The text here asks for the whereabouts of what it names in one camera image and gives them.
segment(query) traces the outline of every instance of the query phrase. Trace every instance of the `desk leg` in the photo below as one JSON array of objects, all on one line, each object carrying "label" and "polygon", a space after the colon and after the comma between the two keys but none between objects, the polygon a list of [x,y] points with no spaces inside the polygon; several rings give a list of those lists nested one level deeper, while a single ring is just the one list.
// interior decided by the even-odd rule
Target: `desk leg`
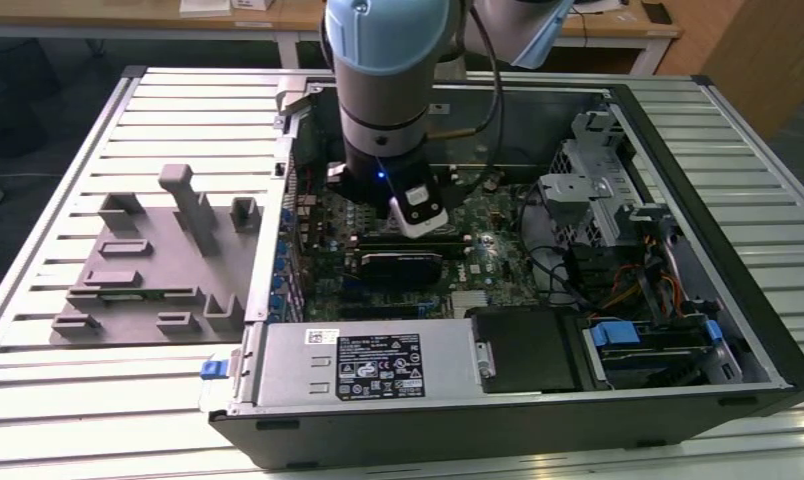
[{"label": "desk leg", "polygon": [[274,35],[278,42],[278,52],[280,53],[280,67],[296,69],[298,64],[298,33],[296,32],[276,32]]},{"label": "desk leg", "polygon": [[671,43],[670,38],[651,38],[647,41],[644,49],[636,57],[636,61],[632,64],[630,75],[654,75],[659,62],[666,55],[669,44]]}]

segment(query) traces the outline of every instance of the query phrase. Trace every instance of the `power supply label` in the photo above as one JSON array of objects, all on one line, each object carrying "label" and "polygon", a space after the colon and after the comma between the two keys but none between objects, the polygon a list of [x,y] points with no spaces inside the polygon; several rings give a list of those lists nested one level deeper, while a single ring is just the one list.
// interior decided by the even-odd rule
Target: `power supply label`
[{"label": "power supply label", "polygon": [[336,339],[336,398],[384,400],[426,396],[419,335]]}]

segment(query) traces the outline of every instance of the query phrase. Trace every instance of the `white label sticker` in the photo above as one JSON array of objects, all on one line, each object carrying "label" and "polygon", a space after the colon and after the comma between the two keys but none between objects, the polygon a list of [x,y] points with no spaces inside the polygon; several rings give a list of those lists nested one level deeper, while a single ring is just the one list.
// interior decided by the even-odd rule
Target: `white label sticker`
[{"label": "white label sticker", "polygon": [[304,344],[334,345],[336,344],[336,337],[339,337],[338,329],[307,329],[307,331],[304,332]]},{"label": "white label sticker", "polygon": [[236,27],[258,27],[258,28],[271,28],[271,24],[268,22],[234,22]]}]

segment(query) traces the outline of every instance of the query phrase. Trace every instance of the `slotted metal table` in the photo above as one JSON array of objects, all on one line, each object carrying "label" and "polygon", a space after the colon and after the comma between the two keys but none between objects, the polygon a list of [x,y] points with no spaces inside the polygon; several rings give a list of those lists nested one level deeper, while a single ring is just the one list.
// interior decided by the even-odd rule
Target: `slotted metal table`
[{"label": "slotted metal table", "polygon": [[[199,410],[200,363],[234,345],[49,345],[104,194],[167,204],[156,174],[164,163],[188,163],[212,204],[250,195],[263,205],[275,159],[288,157],[275,97],[296,77],[323,75],[149,68],[120,80],[0,286],[0,478],[804,478],[804,405],[677,446],[267,473]],[[804,187],[713,86],[687,77],[506,77],[630,86],[804,350]]]}]

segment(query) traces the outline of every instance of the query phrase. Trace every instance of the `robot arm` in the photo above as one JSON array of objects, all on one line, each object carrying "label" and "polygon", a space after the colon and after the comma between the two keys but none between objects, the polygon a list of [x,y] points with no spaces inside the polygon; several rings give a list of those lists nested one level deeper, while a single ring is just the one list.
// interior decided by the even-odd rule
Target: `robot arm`
[{"label": "robot arm", "polygon": [[402,233],[418,237],[447,222],[423,154],[434,67],[455,35],[484,51],[471,8],[499,59],[536,67],[550,51],[572,0],[328,0],[343,127],[344,195],[390,209]]}]

